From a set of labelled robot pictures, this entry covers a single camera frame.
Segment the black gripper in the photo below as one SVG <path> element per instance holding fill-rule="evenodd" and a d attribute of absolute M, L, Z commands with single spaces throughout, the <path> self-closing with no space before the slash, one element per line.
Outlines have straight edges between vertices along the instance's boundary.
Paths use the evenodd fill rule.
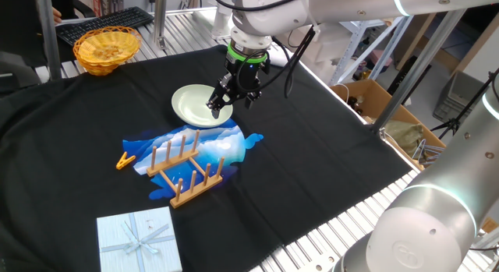
<path fill-rule="evenodd" d="M 242 93 L 237 86 L 236 78 L 239 78 L 239 84 L 246 90 L 251 90 L 259 85 L 257 73 L 267 66 L 267 56 L 257 55 L 254 58 L 249 58 L 246 62 L 245 60 L 245 57 L 226 56 L 225 68 L 228 73 L 218 80 L 218 84 L 207 102 L 207 107 L 211 110 L 211 114 L 215 119 L 219 118 L 221 109 L 228 104 L 223 99 L 223 96 L 226 94 L 240 95 Z M 248 93 L 245 98 L 245 107 L 251 109 L 260 96 L 260 91 Z"/>

